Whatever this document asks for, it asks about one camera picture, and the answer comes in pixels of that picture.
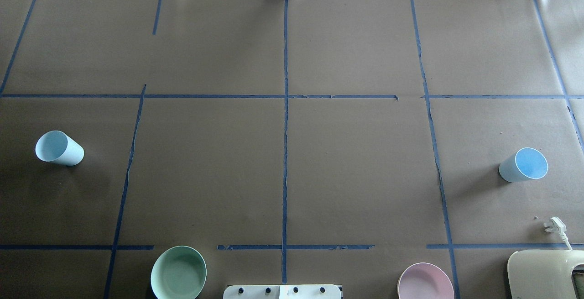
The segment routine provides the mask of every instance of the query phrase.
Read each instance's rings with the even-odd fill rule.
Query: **white cable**
[[[562,241],[564,243],[566,243],[566,245],[568,246],[568,250],[571,250],[572,249],[572,246],[570,245],[570,242],[568,241],[568,235],[566,235],[564,233],[564,234],[560,234],[559,237],[561,237],[562,238]]]
[[[566,235],[566,225],[562,222],[560,218],[556,216],[549,218],[549,222],[545,222],[544,227],[546,228],[546,232],[548,233],[558,233],[559,237],[568,247],[568,250],[572,249],[572,246],[568,241],[568,235]]]

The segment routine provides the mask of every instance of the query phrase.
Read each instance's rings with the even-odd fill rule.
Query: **green bowl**
[[[160,255],[150,274],[152,291],[158,299],[194,299],[206,279],[203,256],[184,245],[171,247]]]

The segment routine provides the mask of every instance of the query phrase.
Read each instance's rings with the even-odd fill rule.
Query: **bowl rim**
[[[152,288],[152,292],[154,292],[154,295],[158,298],[158,299],[166,299],[165,297],[163,297],[162,295],[160,295],[159,293],[156,293],[156,289],[154,289],[154,286],[152,286],[152,278],[154,277],[154,270],[156,268],[159,268],[160,264],[161,264],[161,259],[163,256],[165,256],[167,253],[169,253],[169,251],[173,251],[173,250],[177,250],[179,247],[185,247],[187,249],[190,249],[192,251],[194,251],[194,253],[196,254],[196,256],[198,256],[201,261],[203,262],[203,267],[205,268],[205,274],[204,274],[204,278],[203,278],[203,284],[201,284],[201,289],[199,290],[199,292],[193,297],[193,299],[195,299],[199,294],[201,294],[205,283],[207,282],[207,263],[205,262],[205,259],[203,257],[203,255],[201,255],[201,253],[199,251],[197,251],[196,249],[194,249],[194,247],[189,247],[188,245],[177,245],[176,247],[171,247],[169,249],[167,249],[166,251],[164,251],[163,253],[160,254],[160,256],[158,256],[158,258],[156,259],[156,262],[154,263],[154,266],[152,266],[152,271],[150,271],[150,287]]]
[[[446,279],[448,280],[448,283],[450,284],[450,288],[452,289],[452,293],[454,294],[454,287],[452,285],[452,281],[450,280],[450,278],[448,277],[448,275],[442,270],[442,268],[436,266],[435,264],[431,264],[431,263],[415,263],[415,264],[409,266],[408,268],[406,268],[405,270],[403,270],[402,274],[400,275],[400,279],[398,279],[398,286],[397,286],[397,288],[398,288],[398,297],[400,297],[400,284],[401,284],[401,280],[403,278],[403,275],[406,274],[406,272],[409,271],[413,266],[422,265],[422,264],[430,265],[433,268],[436,268],[437,270],[440,270],[442,272],[442,274],[444,274],[444,276],[446,276]]]

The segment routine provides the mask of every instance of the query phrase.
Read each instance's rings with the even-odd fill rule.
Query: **blue painter's tape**
[[[289,250],[369,250],[373,244],[288,245]]]
[[[140,97],[140,104],[138,105],[138,114],[136,116],[136,124],[134,126],[134,135],[132,137],[132,145],[130,147],[130,157],[128,158],[128,168],[125,171],[125,181],[124,189],[121,193],[120,211],[117,215],[117,224],[115,226],[115,234],[113,239],[113,245],[111,247],[110,265],[108,269],[108,278],[106,279],[106,286],[104,289],[104,299],[109,297],[109,290],[111,287],[111,275],[113,274],[113,266],[115,263],[115,251],[117,251],[117,243],[120,238],[121,220],[124,215],[124,205],[125,198],[128,193],[128,184],[130,182],[130,168],[132,166],[132,161],[134,160],[134,151],[136,149],[136,135],[138,133],[138,125],[140,124],[140,117],[142,116],[142,106],[144,105],[144,93],[146,92],[146,85],[142,88],[142,93]]]
[[[286,275],[288,225],[288,0],[284,0],[284,175],[282,185],[282,284]]]
[[[287,250],[369,250],[373,249],[373,244],[330,244],[330,245],[304,245],[304,244],[289,244],[286,245]],[[282,245],[268,244],[268,245],[217,245],[217,250],[281,250]]]
[[[396,95],[289,95],[291,99],[395,99]]]
[[[429,95],[430,99],[564,99],[562,95]]]
[[[2,97],[13,99],[139,99],[141,96],[135,94],[6,94]]]
[[[282,245],[268,244],[268,245],[217,245],[217,250],[281,250]]]
[[[154,28],[152,29],[152,35],[156,35],[156,30],[158,29],[158,18],[160,17],[161,6],[162,0],[158,0],[158,7],[156,8],[156,17],[154,18]]]
[[[111,245],[0,245],[0,250],[111,250]]]
[[[559,85],[562,88],[563,96],[566,99],[566,105],[568,106],[568,112],[570,114],[570,118],[572,119],[572,125],[574,126],[574,130],[576,131],[576,137],[578,137],[578,142],[580,143],[580,149],[584,153],[584,141],[582,141],[582,133],[580,132],[580,127],[576,122],[576,116],[574,116],[574,110],[572,109],[572,104],[570,103],[570,99],[568,96],[568,92],[566,91],[566,86],[563,83],[562,73],[559,71],[558,63],[555,58],[555,54],[553,53],[553,49],[551,48],[551,43],[549,43],[549,37],[546,30],[546,25],[544,25],[544,21],[542,19],[542,13],[540,12],[540,6],[537,3],[537,0],[533,0],[533,3],[536,8],[537,20],[540,23],[540,27],[542,28],[542,33],[544,35],[544,39],[546,40],[546,45],[548,47],[549,56],[551,57],[551,62],[553,64],[553,68],[555,69],[555,74],[558,77]]]
[[[21,46],[22,37],[25,34],[26,26],[29,24],[29,20],[31,19],[33,9],[35,8],[35,3],[36,3],[36,0],[31,1],[31,6],[29,7],[29,12],[26,15],[24,24],[22,24],[21,33],[18,35],[18,39],[16,40],[16,45],[14,46],[14,50],[12,51],[12,56],[10,57],[10,62],[8,62],[8,67],[6,68],[6,73],[4,73],[4,80],[2,81],[2,85],[0,85],[0,96],[2,96],[2,93],[4,92],[4,88],[6,87],[6,83],[8,82],[8,77],[10,76],[10,71],[12,70],[12,66],[14,65],[16,53],[18,52],[18,48]]]
[[[111,245],[0,245],[0,250],[111,250]],[[154,250],[154,246],[121,245],[118,250]]]
[[[284,95],[148,94],[147,99],[283,99]]]
[[[154,245],[118,245],[118,250],[154,250]]]
[[[584,248],[584,244],[571,243],[572,247]],[[563,249],[563,243],[484,243],[455,244],[455,249]],[[429,244],[426,249],[448,249],[446,244]]]
[[[448,240],[448,251],[450,253],[450,267],[452,268],[452,278],[454,281],[454,294],[457,299],[460,299],[459,277],[456,272],[456,261],[454,258],[454,247],[452,245],[452,234],[450,232],[450,221],[448,219],[448,207],[446,205],[446,194],[444,193],[444,181],[442,178],[442,169],[440,168],[440,156],[438,155],[438,145],[436,144],[436,132],[434,131],[434,120],[432,120],[432,108],[430,107],[430,93],[428,91],[428,83],[426,82],[426,72],[422,63],[422,45],[420,41],[420,32],[417,27],[416,6],[414,0],[410,0],[412,8],[413,28],[416,34],[417,56],[420,62],[420,72],[422,73],[422,80],[424,86],[424,97],[426,100],[426,112],[428,113],[428,122],[430,124],[430,135],[432,137],[432,148],[434,149],[434,161],[436,162],[436,170],[438,171],[438,179],[440,181],[440,195],[442,197],[442,214],[444,216],[444,226],[446,227],[446,238]]]

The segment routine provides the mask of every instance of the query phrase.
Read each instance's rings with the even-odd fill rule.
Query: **paper cup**
[[[38,139],[35,152],[41,161],[74,166],[81,162],[85,152],[63,131],[53,130]]]
[[[520,149],[499,165],[499,174],[509,183],[541,179],[547,171],[546,157],[531,147]]]
[[[150,274],[158,299],[194,299],[207,280],[203,256],[192,247],[171,247],[158,257]]]

